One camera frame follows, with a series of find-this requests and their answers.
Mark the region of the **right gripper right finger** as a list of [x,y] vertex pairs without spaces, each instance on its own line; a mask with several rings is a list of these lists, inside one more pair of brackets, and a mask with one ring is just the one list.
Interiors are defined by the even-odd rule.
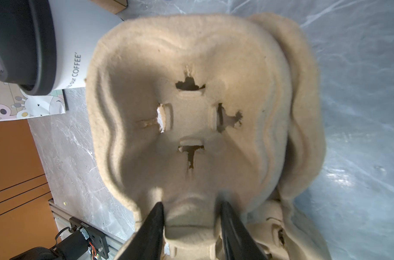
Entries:
[[227,201],[220,205],[220,220],[226,260],[268,260]]

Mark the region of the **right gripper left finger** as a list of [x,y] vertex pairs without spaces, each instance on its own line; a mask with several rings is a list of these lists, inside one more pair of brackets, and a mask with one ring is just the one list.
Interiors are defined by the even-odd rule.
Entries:
[[159,260],[163,248],[164,210],[158,202],[129,244],[117,253],[118,260]]

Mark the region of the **single pulp cup carrier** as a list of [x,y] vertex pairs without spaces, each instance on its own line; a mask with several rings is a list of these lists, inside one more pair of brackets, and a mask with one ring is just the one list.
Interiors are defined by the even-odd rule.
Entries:
[[225,260],[223,201],[246,227],[265,201],[294,203],[323,166],[316,59],[276,14],[122,22],[97,43],[86,103],[99,174],[133,213],[133,236],[163,204],[160,260]]

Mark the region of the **cartoon animal paper gift bag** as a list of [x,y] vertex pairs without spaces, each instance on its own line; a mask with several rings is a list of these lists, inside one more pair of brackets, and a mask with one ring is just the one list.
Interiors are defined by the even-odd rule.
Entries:
[[12,121],[64,114],[66,104],[63,91],[46,96],[25,94],[17,84],[0,81],[0,121]]

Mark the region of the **white paper coffee cup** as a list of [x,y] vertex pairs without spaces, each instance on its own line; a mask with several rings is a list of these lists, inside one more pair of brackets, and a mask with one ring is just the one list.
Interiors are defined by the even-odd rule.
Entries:
[[53,90],[85,87],[97,42],[122,19],[88,0],[53,0],[49,6],[57,57]]

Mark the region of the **black plastic cup lid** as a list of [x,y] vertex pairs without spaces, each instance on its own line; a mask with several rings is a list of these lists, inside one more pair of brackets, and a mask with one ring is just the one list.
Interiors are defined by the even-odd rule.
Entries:
[[0,1],[0,81],[28,95],[52,92],[57,70],[48,1]]

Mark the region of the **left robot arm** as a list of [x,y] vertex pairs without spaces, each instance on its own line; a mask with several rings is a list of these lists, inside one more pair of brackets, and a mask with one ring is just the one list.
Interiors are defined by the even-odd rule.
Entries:
[[89,249],[89,242],[80,231],[76,231],[51,249],[36,247],[12,260],[78,260]]

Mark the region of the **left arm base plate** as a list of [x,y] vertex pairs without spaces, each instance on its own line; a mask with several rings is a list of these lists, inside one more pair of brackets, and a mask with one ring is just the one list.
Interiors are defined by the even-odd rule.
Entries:
[[110,250],[106,235],[102,231],[76,217],[70,218],[70,224],[73,230],[80,231],[83,234],[94,257],[100,256],[105,260],[109,259]]

